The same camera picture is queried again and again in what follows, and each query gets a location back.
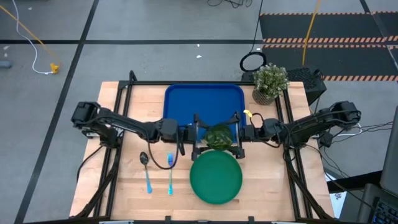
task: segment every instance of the orange striped tape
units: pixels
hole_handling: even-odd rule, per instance
[[[304,43],[305,38],[265,38],[264,43]],[[385,41],[398,41],[398,35],[389,37],[321,37],[308,38],[308,43],[331,44],[331,43],[384,43]]]
[[[312,15],[312,12],[267,12],[261,13],[260,16],[295,16],[295,15]],[[317,15],[370,15],[370,12],[318,12]]]
[[[264,44],[262,48],[303,48],[303,44]],[[308,48],[386,48],[382,44],[308,44]]]
[[[372,14],[376,13],[397,13],[398,11],[373,11]]]
[[[368,76],[352,76],[352,75],[330,75],[322,76],[324,81],[398,81],[398,75],[368,75]]]

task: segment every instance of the white cable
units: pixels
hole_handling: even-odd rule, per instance
[[[361,127],[361,125],[359,123],[358,123],[358,127],[359,127],[359,133],[356,133],[356,134],[338,134],[337,136],[355,136],[355,135],[361,134],[362,133],[362,127]]]
[[[37,49],[36,49],[36,46],[32,43],[32,41],[30,41],[29,38],[27,38],[26,36],[22,35],[22,34],[19,32],[19,30],[18,30],[18,28],[19,28],[19,12],[18,12],[18,8],[17,8],[17,4],[15,3],[15,0],[12,0],[12,3],[14,3],[15,11],[16,11],[16,14],[17,14],[17,26],[16,26],[16,31],[17,31],[17,33],[18,33],[21,37],[23,37],[23,38],[25,38],[27,41],[29,41],[29,43],[32,45],[33,49],[35,49],[35,60],[33,60],[33,64],[32,64],[32,69],[33,69],[33,71],[35,71],[36,73],[39,73],[39,74],[44,74],[44,75],[53,74],[52,71],[51,71],[51,72],[39,72],[39,71],[37,71],[37,70],[35,69],[35,63],[36,63],[36,60],[37,60]]]

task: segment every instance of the green vegetable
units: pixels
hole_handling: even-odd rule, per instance
[[[204,140],[208,147],[224,151],[232,146],[232,131],[225,124],[217,124],[207,129]]]

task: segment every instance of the black floor mat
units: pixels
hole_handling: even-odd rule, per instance
[[[302,43],[312,14],[263,14],[262,37],[267,43]],[[370,13],[321,13],[315,17],[308,42],[380,43],[383,38]]]
[[[398,44],[398,12],[373,12],[389,44]]]
[[[303,45],[266,44],[262,51],[278,66],[302,66]],[[308,45],[305,66],[319,68],[334,81],[393,81],[398,75],[385,45]]]

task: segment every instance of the potted plant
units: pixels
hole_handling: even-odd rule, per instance
[[[289,85],[286,69],[271,63],[254,72],[253,79],[252,97],[260,105],[271,104]]]

